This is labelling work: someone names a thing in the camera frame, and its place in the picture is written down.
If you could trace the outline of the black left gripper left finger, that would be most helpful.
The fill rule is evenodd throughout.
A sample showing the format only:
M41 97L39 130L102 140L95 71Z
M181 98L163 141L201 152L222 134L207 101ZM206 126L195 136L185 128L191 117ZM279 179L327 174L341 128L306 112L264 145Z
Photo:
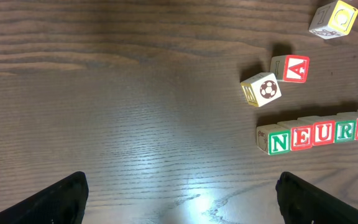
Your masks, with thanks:
M89 188L85 173L74 172L0 212L0 224L81 224Z

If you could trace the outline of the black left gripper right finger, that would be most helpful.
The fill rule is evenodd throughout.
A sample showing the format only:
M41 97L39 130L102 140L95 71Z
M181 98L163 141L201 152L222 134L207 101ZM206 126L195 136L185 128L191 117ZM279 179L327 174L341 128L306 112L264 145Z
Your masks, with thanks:
M275 190L286 224L358 224L358 209L290 172L282 172Z

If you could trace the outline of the red E block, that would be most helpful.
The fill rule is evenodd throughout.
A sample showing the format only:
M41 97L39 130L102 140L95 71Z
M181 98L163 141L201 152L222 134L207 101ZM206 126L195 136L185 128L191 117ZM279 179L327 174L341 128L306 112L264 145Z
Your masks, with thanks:
M290 130L290 146L292 151L302 151L313 147L313 126L299 120L278 122L279 126Z

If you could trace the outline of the green N block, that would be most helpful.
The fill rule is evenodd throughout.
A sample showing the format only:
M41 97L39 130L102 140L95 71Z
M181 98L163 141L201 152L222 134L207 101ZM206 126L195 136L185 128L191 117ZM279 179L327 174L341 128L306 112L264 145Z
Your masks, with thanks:
M278 155L291 151L290 130L277 124L256 127L256 146L266 154Z

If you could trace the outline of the red U block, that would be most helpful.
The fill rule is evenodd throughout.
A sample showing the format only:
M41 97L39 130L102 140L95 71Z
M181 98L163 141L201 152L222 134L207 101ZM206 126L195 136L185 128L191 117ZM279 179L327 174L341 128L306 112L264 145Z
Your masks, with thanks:
M313 146L322 146L334 143L335 120L322 116L305 116L298 118L307 124L311 124L313 128L312 143Z

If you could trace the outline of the green R block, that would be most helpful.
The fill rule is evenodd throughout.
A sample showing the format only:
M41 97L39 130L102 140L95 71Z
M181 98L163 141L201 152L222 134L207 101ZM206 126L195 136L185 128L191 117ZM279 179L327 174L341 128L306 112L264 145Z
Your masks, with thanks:
M323 116L323 119L335 121L334 142L349 142L355 138L356 120L338 115Z

